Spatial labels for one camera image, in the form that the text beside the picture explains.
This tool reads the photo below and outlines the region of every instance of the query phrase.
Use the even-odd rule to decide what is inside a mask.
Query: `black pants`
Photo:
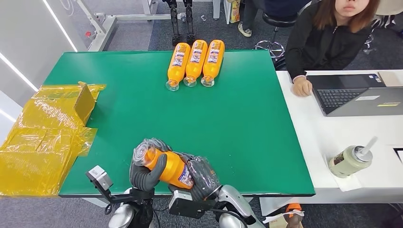
[[[245,0],[245,9],[243,11],[242,28],[251,29],[258,10],[264,10],[264,0]]]

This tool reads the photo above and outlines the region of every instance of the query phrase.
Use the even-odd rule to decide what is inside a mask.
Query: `laptop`
[[[403,87],[386,87],[376,74],[307,78],[325,116],[403,114]]]

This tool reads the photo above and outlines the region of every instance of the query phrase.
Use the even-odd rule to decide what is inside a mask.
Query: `bottle cap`
[[[204,76],[201,80],[201,83],[205,87],[212,87],[214,85],[214,78],[210,76]]]
[[[186,77],[183,83],[188,87],[194,87],[197,84],[197,80],[194,77]]]
[[[155,156],[154,147],[149,147],[147,142],[142,142],[133,150],[133,162],[137,166],[148,165]]]
[[[366,153],[362,153],[364,147],[363,146],[356,146],[353,150],[353,156],[359,162],[370,162],[372,161],[372,152],[367,151]]]
[[[171,91],[176,91],[179,89],[179,83],[175,80],[169,80],[165,84],[166,88]]]

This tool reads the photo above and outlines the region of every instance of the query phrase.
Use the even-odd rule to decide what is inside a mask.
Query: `woman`
[[[286,65],[293,92],[309,96],[305,70],[342,70],[370,34],[379,0],[322,0],[298,17],[288,38]]]

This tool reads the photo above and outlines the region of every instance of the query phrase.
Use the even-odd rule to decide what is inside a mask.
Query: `bottle label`
[[[344,153],[341,152],[339,155],[337,155],[334,159],[333,159],[333,163],[335,165],[339,164],[340,162],[344,161]]]
[[[190,59],[191,63],[200,63],[200,58],[201,58],[202,52],[203,52],[203,46],[204,46],[204,43],[202,43],[202,42],[197,42],[194,45],[192,57]]]
[[[189,172],[188,167],[186,165],[183,166],[182,174],[179,176],[178,180],[180,182],[186,184],[189,187],[193,186],[193,178],[190,175],[190,172]]]
[[[220,53],[221,43],[212,43],[211,49],[209,53],[209,63],[217,63],[218,61],[218,54]]]
[[[176,48],[175,57],[173,58],[172,66],[181,67],[183,63],[183,57],[185,56],[186,46],[179,45]]]

